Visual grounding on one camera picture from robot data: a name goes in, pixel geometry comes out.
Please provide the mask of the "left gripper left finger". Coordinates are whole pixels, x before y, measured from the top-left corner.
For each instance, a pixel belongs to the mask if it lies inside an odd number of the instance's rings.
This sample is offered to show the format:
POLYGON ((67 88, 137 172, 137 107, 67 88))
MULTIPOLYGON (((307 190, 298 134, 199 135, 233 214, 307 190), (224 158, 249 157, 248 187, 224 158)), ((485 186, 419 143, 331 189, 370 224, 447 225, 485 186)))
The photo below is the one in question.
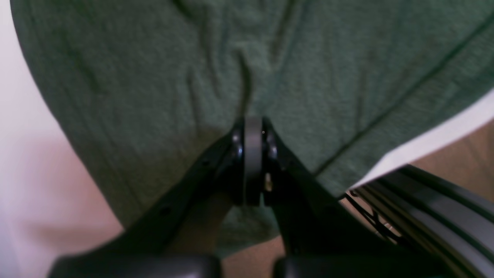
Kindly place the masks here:
POLYGON ((194 162, 182 180, 117 238, 65 256, 50 278, 220 278, 212 255, 231 206, 255 204, 255 119, 232 130, 194 162))

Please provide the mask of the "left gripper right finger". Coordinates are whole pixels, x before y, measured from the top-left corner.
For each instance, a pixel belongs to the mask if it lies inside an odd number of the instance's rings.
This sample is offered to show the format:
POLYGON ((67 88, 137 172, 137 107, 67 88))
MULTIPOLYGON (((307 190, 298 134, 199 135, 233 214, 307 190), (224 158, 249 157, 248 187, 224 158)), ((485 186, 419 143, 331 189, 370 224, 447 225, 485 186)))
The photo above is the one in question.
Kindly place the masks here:
POLYGON ((275 215, 285 257, 275 278, 450 278, 432 255, 379 238, 332 197, 275 133, 253 119, 253 204, 275 215))

